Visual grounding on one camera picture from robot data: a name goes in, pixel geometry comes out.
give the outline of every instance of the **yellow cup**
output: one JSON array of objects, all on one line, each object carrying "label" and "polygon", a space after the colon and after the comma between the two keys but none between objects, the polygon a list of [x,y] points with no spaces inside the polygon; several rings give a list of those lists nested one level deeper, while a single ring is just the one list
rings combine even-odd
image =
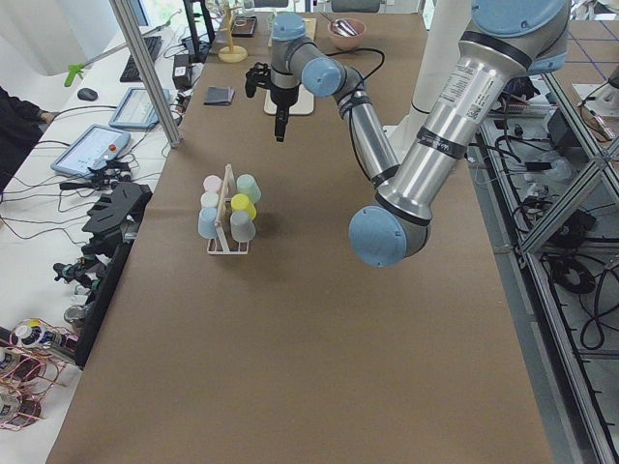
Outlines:
[{"label": "yellow cup", "polygon": [[255,206],[251,203],[250,198],[244,193],[237,193],[230,200],[230,206],[232,211],[245,211],[250,215],[251,220],[254,220],[258,212],[255,210]]}]

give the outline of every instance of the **spoon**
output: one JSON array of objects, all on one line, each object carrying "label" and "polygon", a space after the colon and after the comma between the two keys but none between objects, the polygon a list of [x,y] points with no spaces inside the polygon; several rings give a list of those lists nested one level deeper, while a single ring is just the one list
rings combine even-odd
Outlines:
[{"label": "spoon", "polygon": [[320,12],[321,15],[325,16],[329,22],[333,24],[332,30],[336,34],[340,34],[344,37],[353,37],[357,35],[357,31],[354,27],[350,25],[348,21],[345,19],[332,19],[328,14]]}]

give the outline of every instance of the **white desk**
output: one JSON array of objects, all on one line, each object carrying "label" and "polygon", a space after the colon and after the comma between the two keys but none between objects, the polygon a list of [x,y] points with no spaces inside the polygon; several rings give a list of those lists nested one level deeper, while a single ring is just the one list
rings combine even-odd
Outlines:
[{"label": "white desk", "polygon": [[[176,95],[172,82],[172,58],[164,59],[163,53],[168,47],[178,41],[178,37],[169,29],[158,33],[162,35],[162,51],[156,62],[156,70],[162,87]],[[123,42],[122,35],[110,43],[110,47]],[[74,82],[74,93],[63,109],[86,105],[117,105],[130,87],[141,83],[120,83],[118,78],[124,69],[129,51],[121,50],[97,62],[91,70],[87,70],[83,81],[79,78]],[[99,98],[96,101],[81,101],[76,94],[78,89],[90,87],[96,90]],[[107,125],[113,110],[77,110],[60,115],[45,132],[42,140],[59,140],[66,143],[75,141],[92,124]],[[132,132],[129,147],[137,142],[143,132]],[[30,154],[13,179],[5,189],[4,201],[0,204],[0,214],[4,218],[17,218],[34,221],[66,221],[63,225],[29,224],[9,221],[9,225],[20,235],[32,236],[52,227],[66,227],[67,232],[76,242],[86,242],[90,234],[81,231],[87,221],[86,211],[92,202],[96,201],[101,192],[95,191],[89,197],[82,198],[70,191],[63,194],[58,212],[57,184],[27,190],[17,179],[28,185],[37,185],[54,175],[49,165],[60,156],[66,147],[60,144],[45,143],[39,145]],[[162,172],[168,145],[160,127],[152,130],[133,151],[135,161],[131,163],[133,179],[140,184],[147,184],[155,189],[159,173]],[[61,182],[62,177],[49,181]],[[27,190],[22,193],[11,193]],[[83,189],[80,193],[87,194],[92,190]],[[12,329],[19,321],[37,317],[54,326],[64,326],[65,310],[74,302],[75,284],[65,285],[54,281],[55,273],[52,266],[56,262],[73,263],[81,256],[80,247],[71,243],[62,231],[48,232],[31,240],[21,240],[9,227],[0,224],[0,248],[2,260],[0,272],[0,294],[3,310],[0,315],[0,326]],[[19,432],[0,431],[0,461],[14,464],[44,463],[58,430],[62,425],[69,403],[74,394],[80,377],[80,371],[68,366],[60,381],[65,388],[54,387],[43,400],[43,420],[26,427]]]}]

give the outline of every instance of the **computer mouse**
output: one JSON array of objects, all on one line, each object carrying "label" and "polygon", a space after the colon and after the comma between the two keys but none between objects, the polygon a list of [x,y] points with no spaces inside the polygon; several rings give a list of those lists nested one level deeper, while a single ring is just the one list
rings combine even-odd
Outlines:
[{"label": "computer mouse", "polygon": [[79,89],[79,91],[77,92],[77,97],[80,100],[86,100],[88,102],[93,102],[99,97],[99,94],[95,92],[93,89],[84,87],[83,89]]}]

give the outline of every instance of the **yellow base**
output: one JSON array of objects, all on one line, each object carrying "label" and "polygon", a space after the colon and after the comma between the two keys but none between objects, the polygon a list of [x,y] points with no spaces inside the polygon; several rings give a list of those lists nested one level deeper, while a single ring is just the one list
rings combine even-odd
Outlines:
[{"label": "yellow base", "polygon": [[248,57],[248,51],[239,45],[233,45],[232,50],[229,46],[225,46],[218,55],[224,63],[239,63]]}]

